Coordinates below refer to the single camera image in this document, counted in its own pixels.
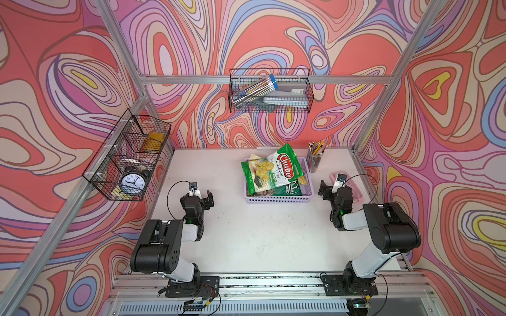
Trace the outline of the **purple plastic basket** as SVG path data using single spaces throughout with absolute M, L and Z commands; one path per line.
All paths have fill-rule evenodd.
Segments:
M 311 173 L 308 171 L 308 165 L 304 158 L 298 158 L 303 170 L 304 178 L 307 184 L 288 184 L 273 190 L 249 194 L 248 185 L 244 183 L 244 196 L 248 204 L 294 204 L 307 203 L 315 194 L 311 181 Z

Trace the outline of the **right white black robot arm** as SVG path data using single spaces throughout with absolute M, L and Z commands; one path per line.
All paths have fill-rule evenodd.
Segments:
M 422 238 L 418 226 L 397 202 L 364 204 L 353 211 L 353 190 L 346 184 L 320 182 L 318 195 L 329 201 L 329 220 L 339 231 L 368 230 L 371 242 L 350 261 L 342 284 L 352 294 L 363 293 L 376 280 L 377 272 L 392 258 L 418 248 Z

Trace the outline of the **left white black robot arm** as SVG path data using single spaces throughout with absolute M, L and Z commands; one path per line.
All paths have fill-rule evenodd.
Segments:
M 213 193 L 202 197 L 199 191 L 180 199 L 185 211 L 182 219 L 146 221 L 130 257 L 130 270 L 156 274 L 176 283 L 198 283 L 200 270 L 196 263 L 182 257 L 183 242 L 198 242 L 204 234 L 204 212 L 214 206 Z

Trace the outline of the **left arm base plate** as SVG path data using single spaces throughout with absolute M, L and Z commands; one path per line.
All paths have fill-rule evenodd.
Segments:
M 217 296 L 220 287 L 220 278 L 218 276 L 202 276 L 197 283 L 176 283 L 170 281 L 163 289 L 159 291 L 160 295 L 166 298 L 214 298 Z

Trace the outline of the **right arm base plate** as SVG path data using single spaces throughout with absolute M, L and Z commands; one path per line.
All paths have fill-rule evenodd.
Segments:
M 362 279 L 353 275 L 320 274 L 326 296 L 376 296 L 376 279 Z

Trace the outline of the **dark green Real chips bag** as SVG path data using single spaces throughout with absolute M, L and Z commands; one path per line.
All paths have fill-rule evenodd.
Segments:
M 302 191 L 300 189 L 300 184 L 297 182 L 290 182 L 284 186 L 279 186 L 277 188 L 265 190 L 262 192 L 255 192 L 253 196 L 302 196 Z

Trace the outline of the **green Chuba cassava chips bag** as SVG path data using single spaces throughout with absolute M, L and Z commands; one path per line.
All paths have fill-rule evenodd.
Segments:
M 273 154 L 241 162 L 249 195 L 286 186 L 304 176 L 303 168 L 290 144 Z

